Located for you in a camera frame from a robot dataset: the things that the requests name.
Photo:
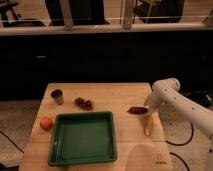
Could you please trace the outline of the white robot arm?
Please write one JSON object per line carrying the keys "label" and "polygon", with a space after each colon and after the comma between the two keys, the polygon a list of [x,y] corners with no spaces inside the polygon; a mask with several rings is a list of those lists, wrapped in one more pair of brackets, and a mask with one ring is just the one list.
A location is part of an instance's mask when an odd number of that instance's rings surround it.
{"label": "white robot arm", "polygon": [[211,141],[205,171],[213,171],[213,111],[184,97],[179,90],[180,82],[176,78],[157,80],[152,84],[152,92],[145,104],[149,107],[149,112],[153,113],[166,102],[193,123]]}

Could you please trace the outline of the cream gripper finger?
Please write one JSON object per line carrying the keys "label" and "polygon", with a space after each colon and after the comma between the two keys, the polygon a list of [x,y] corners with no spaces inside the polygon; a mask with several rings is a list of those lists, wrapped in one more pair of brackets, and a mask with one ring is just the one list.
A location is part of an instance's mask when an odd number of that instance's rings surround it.
{"label": "cream gripper finger", "polygon": [[151,116],[153,113],[155,113],[158,110],[158,107],[149,106],[147,116]]}

